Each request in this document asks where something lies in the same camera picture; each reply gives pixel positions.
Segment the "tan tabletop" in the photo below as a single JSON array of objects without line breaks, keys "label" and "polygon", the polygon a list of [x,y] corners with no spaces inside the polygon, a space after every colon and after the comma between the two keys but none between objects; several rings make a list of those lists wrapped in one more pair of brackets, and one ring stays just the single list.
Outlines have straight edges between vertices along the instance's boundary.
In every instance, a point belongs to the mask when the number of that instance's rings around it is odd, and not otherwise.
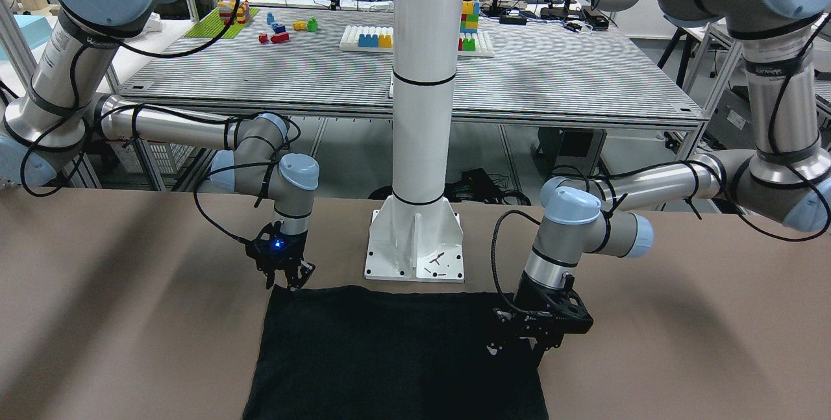
[{"label": "tan tabletop", "polygon": [[[244,236],[271,218],[270,204],[255,210],[246,196],[204,204]],[[310,287],[493,291],[490,236],[507,208],[455,205],[468,281],[412,284],[362,277],[378,204],[317,201]],[[732,216],[645,216],[657,235],[647,257],[587,255],[578,266],[576,290],[595,323],[543,359],[551,417],[831,417],[831,239],[792,245]],[[507,290],[535,232],[519,217],[502,226]],[[268,292],[192,195],[0,191],[0,263],[3,420],[240,416]]]}]

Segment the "black towel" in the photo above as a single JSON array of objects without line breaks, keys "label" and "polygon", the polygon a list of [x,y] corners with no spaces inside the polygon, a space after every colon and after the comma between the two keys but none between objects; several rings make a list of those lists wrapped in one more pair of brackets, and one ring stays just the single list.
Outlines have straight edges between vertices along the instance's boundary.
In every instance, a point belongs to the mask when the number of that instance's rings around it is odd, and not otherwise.
[{"label": "black towel", "polygon": [[275,289],[243,418],[548,418],[528,344],[486,348],[499,301]]}]

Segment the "metal base plate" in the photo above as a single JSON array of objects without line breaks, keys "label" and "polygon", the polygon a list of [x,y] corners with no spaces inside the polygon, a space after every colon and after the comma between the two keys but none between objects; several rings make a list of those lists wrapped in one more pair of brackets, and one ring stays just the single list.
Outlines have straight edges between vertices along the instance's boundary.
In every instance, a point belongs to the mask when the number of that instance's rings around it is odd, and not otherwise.
[{"label": "metal base plate", "polygon": [[[372,212],[372,221],[376,219],[380,210]],[[413,282],[465,282],[465,260],[461,245],[448,245],[439,248],[427,258],[421,258],[413,269],[399,269],[395,260],[390,258],[392,253],[383,249],[368,249],[366,251],[366,266],[364,278],[376,280],[407,280]]]}]

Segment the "striped metal tabletop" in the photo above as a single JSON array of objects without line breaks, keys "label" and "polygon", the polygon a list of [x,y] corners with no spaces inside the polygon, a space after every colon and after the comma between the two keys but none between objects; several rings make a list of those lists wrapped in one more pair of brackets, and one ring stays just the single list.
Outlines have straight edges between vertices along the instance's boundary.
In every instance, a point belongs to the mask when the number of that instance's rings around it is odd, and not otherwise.
[{"label": "striped metal tabletop", "polygon": [[[260,44],[267,12],[289,29],[317,18],[318,32]],[[143,103],[220,112],[274,109],[297,115],[389,118],[392,55],[341,51],[347,25],[392,26],[391,12],[265,8],[235,39],[178,59],[155,59],[121,94]],[[617,29],[576,34],[555,23],[489,19],[495,58],[460,57],[454,120],[571,127],[689,130],[701,109]],[[203,39],[179,38],[166,53]]]}]

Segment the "toy block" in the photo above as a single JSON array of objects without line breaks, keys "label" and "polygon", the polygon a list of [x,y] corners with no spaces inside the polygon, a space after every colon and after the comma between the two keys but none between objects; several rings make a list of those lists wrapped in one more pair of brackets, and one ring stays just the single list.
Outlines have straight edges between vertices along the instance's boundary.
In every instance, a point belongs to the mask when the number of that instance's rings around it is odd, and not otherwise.
[{"label": "toy block", "polygon": [[282,32],[271,36],[272,43],[288,42],[288,32]]}]

